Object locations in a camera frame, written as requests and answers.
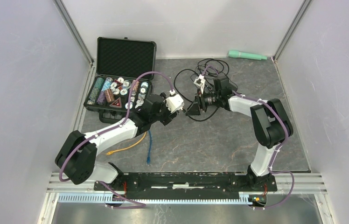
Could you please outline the white network switch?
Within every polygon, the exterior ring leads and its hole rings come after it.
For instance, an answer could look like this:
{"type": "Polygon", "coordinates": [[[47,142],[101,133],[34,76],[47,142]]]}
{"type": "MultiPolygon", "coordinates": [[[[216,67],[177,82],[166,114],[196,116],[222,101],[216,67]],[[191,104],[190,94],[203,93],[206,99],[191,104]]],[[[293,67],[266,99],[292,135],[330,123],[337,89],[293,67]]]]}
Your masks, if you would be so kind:
{"type": "Polygon", "coordinates": [[[182,100],[171,101],[171,112],[182,110],[183,106],[184,106],[184,101],[182,100]]]}

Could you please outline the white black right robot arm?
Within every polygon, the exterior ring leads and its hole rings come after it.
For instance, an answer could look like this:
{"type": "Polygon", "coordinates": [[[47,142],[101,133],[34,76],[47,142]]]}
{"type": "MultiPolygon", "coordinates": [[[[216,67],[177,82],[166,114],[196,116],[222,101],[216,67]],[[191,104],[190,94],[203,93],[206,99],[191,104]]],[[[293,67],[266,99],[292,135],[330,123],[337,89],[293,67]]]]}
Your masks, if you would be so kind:
{"type": "Polygon", "coordinates": [[[214,90],[205,92],[204,76],[194,80],[198,90],[186,115],[201,115],[209,106],[216,106],[251,118],[258,148],[247,170],[246,185],[251,190],[259,190],[272,175],[274,157],[293,134],[293,126],[279,99],[265,101],[247,97],[236,92],[235,86],[226,77],[216,77],[213,82],[214,90]]]}

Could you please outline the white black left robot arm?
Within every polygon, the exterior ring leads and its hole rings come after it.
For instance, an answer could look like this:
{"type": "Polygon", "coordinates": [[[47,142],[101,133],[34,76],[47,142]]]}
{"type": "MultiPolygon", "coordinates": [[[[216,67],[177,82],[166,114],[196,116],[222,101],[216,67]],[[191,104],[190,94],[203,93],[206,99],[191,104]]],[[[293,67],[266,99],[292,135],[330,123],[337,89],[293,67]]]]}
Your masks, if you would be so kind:
{"type": "Polygon", "coordinates": [[[97,131],[71,132],[55,158],[60,168],[59,180],[78,185],[86,180],[103,181],[112,190],[123,185],[123,177],[113,165],[102,165],[96,157],[104,150],[150,130],[151,125],[170,123],[183,109],[184,100],[175,92],[168,97],[150,94],[142,105],[128,106],[127,114],[117,123],[97,131]]]}

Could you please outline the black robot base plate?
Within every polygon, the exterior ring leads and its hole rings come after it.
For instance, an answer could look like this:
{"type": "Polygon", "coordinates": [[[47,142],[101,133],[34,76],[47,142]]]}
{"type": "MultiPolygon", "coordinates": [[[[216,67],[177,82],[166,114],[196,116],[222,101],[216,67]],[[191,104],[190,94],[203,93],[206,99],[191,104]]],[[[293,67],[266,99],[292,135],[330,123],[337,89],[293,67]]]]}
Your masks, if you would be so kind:
{"type": "Polygon", "coordinates": [[[238,199],[240,192],[276,192],[275,177],[237,172],[158,172],[119,174],[108,186],[128,199],[238,199]]]}

